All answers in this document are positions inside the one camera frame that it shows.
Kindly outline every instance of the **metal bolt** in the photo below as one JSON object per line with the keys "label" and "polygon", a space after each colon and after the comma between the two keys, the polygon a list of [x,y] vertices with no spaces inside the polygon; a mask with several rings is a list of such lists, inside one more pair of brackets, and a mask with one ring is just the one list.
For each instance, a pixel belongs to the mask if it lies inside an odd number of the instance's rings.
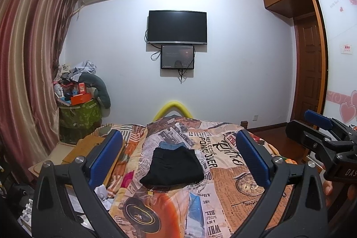
{"label": "metal bolt", "polygon": [[84,157],[82,157],[82,156],[76,157],[74,161],[76,163],[82,163],[82,162],[84,162]]}
{"label": "metal bolt", "polygon": [[310,168],[315,168],[316,164],[313,162],[313,161],[308,161],[307,162],[307,165],[310,167]]}
{"label": "metal bolt", "polygon": [[45,162],[43,163],[43,166],[44,166],[45,168],[48,168],[50,165],[51,165],[51,161],[45,161]]}
{"label": "metal bolt", "polygon": [[278,157],[278,156],[274,157],[273,160],[275,163],[278,163],[278,164],[281,164],[284,161],[282,157]]}

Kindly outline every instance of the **bed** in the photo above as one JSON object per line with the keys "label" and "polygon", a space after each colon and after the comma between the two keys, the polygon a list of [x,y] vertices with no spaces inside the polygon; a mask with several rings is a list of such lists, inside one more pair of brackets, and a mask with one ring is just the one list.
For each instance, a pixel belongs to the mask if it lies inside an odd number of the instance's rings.
{"label": "bed", "polygon": [[[110,129],[122,133],[124,148],[107,189],[114,198],[109,214],[130,238],[229,238],[264,192],[235,147],[236,132],[243,129],[238,125],[170,116],[147,126],[107,124],[92,135],[105,136]],[[264,140],[251,136],[271,155],[279,154]],[[170,190],[140,184],[160,141],[184,142],[195,149],[204,180]],[[291,190],[292,186],[285,188],[268,228],[278,224]]]}

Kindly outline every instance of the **yellow foam tube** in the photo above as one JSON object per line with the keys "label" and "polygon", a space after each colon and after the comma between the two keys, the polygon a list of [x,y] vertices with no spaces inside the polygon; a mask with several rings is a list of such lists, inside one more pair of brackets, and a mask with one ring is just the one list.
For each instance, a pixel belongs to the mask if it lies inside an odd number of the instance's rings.
{"label": "yellow foam tube", "polygon": [[155,115],[153,122],[157,121],[159,118],[163,117],[164,114],[171,108],[176,107],[179,110],[181,110],[181,112],[183,113],[183,115],[187,118],[193,118],[191,113],[187,110],[187,108],[185,106],[183,106],[180,102],[177,101],[171,101],[169,103],[167,103],[164,107],[162,107],[160,109],[160,111]]}

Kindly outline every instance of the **monitor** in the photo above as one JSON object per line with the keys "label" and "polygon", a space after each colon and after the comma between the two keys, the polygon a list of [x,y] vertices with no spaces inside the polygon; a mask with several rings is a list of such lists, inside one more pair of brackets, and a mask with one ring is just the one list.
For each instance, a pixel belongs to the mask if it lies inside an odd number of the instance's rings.
{"label": "monitor", "polygon": [[193,46],[162,45],[161,69],[193,69],[195,53]]}
{"label": "monitor", "polygon": [[207,45],[207,13],[150,10],[147,42]]}

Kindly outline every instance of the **black garment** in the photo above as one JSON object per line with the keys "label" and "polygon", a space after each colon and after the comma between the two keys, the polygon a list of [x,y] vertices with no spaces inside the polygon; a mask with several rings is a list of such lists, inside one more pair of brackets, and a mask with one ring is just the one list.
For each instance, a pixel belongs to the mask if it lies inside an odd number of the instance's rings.
{"label": "black garment", "polygon": [[203,170],[194,149],[155,148],[149,172],[140,183],[147,188],[195,184],[204,179]]}

